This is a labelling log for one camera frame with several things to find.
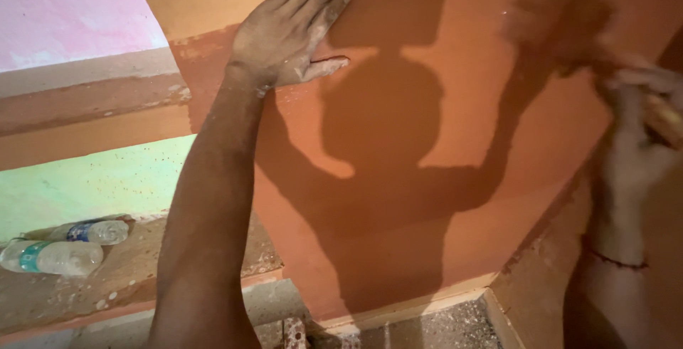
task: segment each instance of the teal label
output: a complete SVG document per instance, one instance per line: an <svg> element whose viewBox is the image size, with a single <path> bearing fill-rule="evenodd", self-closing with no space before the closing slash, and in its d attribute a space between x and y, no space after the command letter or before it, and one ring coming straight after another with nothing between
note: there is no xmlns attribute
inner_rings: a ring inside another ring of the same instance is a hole
<svg viewBox="0 0 683 349"><path fill-rule="evenodd" d="M19 266L21 266L25 272L40 273L40 270L38 269L38 255L40 254L40 251L49 244L52 244L52 242L41 241L28 246L21 252Z"/></svg>

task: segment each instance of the bottle label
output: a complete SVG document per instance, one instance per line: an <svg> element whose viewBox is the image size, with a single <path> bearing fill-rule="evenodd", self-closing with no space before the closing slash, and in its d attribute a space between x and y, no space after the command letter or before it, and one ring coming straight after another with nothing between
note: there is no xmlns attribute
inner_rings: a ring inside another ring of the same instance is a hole
<svg viewBox="0 0 683 349"><path fill-rule="evenodd" d="M21 266L25 272L40 273L40 270L38 269L38 255L40 254L40 251L49 244L52 244L52 242L41 241L29 245L21 252L21 256L19 256L19 266Z"/></svg>
<svg viewBox="0 0 683 349"><path fill-rule="evenodd" d="M78 224L74 225L69 229L69 231L66 233L66 240L67 241L83 241L83 242L89 242L88 241L88 231L90 230L90 227L92 224Z"/></svg>

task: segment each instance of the speckled floor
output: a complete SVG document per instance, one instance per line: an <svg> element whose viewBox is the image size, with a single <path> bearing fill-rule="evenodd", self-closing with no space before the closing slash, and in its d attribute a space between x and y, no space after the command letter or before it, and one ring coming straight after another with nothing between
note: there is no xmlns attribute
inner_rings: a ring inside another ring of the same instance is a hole
<svg viewBox="0 0 683 349"><path fill-rule="evenodd" d="M503 349L483 299L354 335L312 339L313 349Z"/></svg>
<svg viewBox="0 0 683 349"><path fill-rule="evenodd" d="M263 349L282 349L282 319L307 310L289 280L243 290L249 317ZM97 322L86 327L31 337L0 349L144 348L154 311ZM312 349L503 349L482 298L354 335L309 337Z"/></svg>

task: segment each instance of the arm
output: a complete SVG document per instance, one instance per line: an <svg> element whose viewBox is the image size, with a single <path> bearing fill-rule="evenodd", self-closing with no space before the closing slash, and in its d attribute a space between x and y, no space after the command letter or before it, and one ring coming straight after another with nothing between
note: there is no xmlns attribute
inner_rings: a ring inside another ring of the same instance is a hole
<svg viewBox="0 0 683 349"><path fill-rule="evenodd" d="M641 205L678 153L647 137L637 85L654 90L666 86L663 92L671 94L671 103L680 109L683 84L679 76L661 70L635 75L622 73L622 82L613 87L617 129L605 164L604 187L598 187L604 191L598 192L585 250L566 292L568 349L646 348L653 339L645 299Z"/></svg>
<svg viewBox="0 0 683 349"><path fill-rule="evenodd" d="M311 63L311 54L348 1L266 0L236 33L223 84L175 190L158 263L150 348L259 347L242 300L240 269L262 98L271 87L346 65Z"/></svg>

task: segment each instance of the dirty hand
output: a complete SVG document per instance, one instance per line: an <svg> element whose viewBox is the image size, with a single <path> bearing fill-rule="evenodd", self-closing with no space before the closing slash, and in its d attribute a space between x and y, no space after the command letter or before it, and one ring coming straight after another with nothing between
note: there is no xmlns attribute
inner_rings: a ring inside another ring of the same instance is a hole
<svg viewBox="0 0 683 349"><path fill-rule="evenodd" d="M683 110L683 76L656 67L625 69L608 82L615 98L617 129L606 165L606 179L615 200L639 203L677 161L679 152L653 143L642 121L639 86L659 92Z"/></svg>
<svg viewBox="0 0 683 349"><path fill-rule="evenodd" d="M332 74L348 59L311 56L349 1L265 0L237 30L228 65L245 68L267 88Z"/></svg>

